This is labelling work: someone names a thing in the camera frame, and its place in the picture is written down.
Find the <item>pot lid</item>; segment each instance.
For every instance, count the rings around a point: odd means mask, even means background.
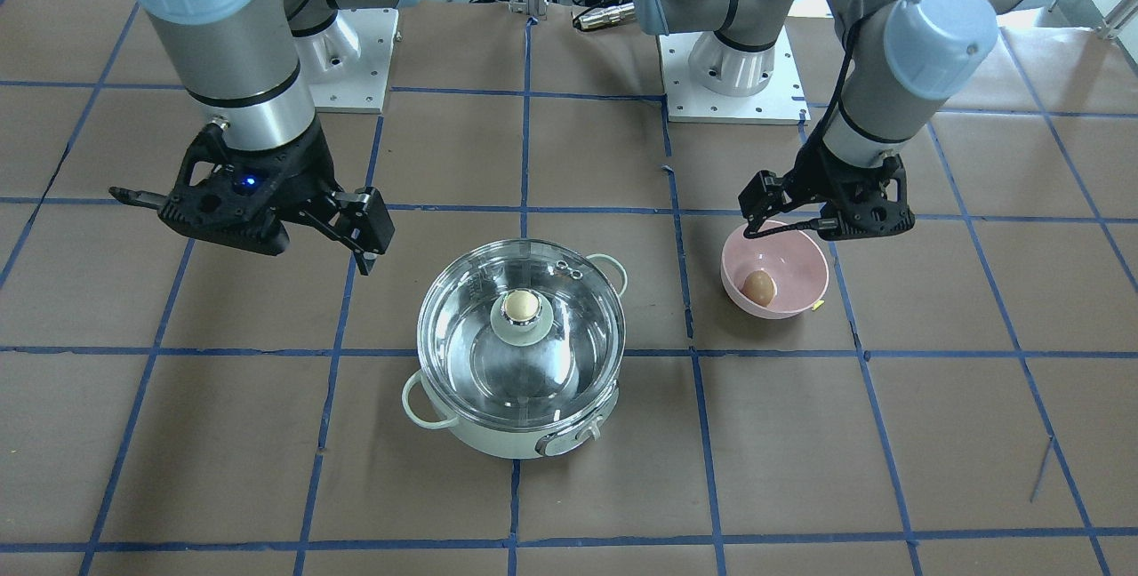
[[[501,240],[431,285],[419,357],[451,410],[492,429],[531,431],[580,418],[608,396],[624,331],[616,290],[585,256]]]

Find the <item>brown egg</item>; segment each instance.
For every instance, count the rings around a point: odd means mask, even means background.
[[[751,272],[743,281],[741,291],[752,303],[766,307],[775,298],[775,281],[770,279],[770,274],[762,270]]]

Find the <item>pink bowl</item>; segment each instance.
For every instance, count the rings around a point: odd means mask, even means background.
[[[767,221],[764,230],[784,225]],[[830,266],[822,249],[805,232],[793,231],[749,240],[747,225],[731,232],[723,245],[719,275],[727,296],[748,314],[764,319],[797,316],[822,299],[830,287]],[[775,283],[775,296],[764,307],[740,289],[751,272],[764,270]]]

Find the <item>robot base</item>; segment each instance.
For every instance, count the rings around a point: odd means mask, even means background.
[[[361,55],[330,82],[310,79],[316,112],[382,114],[398,32],[396,9],[352,9],[340,13],[360,38]]]
[[[786,31],[775,42],[775,68],[766,89],[752,97],[728,97],[701,85],[691,75],[687,57],[700,32],[658,36],[668,121],[676,123],[740,123],[795,125],[810,118],[802,83],[794,65]]]

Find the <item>electric cooking pot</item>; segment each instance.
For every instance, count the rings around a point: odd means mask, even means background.
[[[619,272],[619,291],[594,262]],[[626,277],[611,256],[544,240],[500,240],[460,256],[419,312],[407,418],[508,459],[563,454],[600,437],[618,396]],[[439,420],[411,409],[417,384]]]

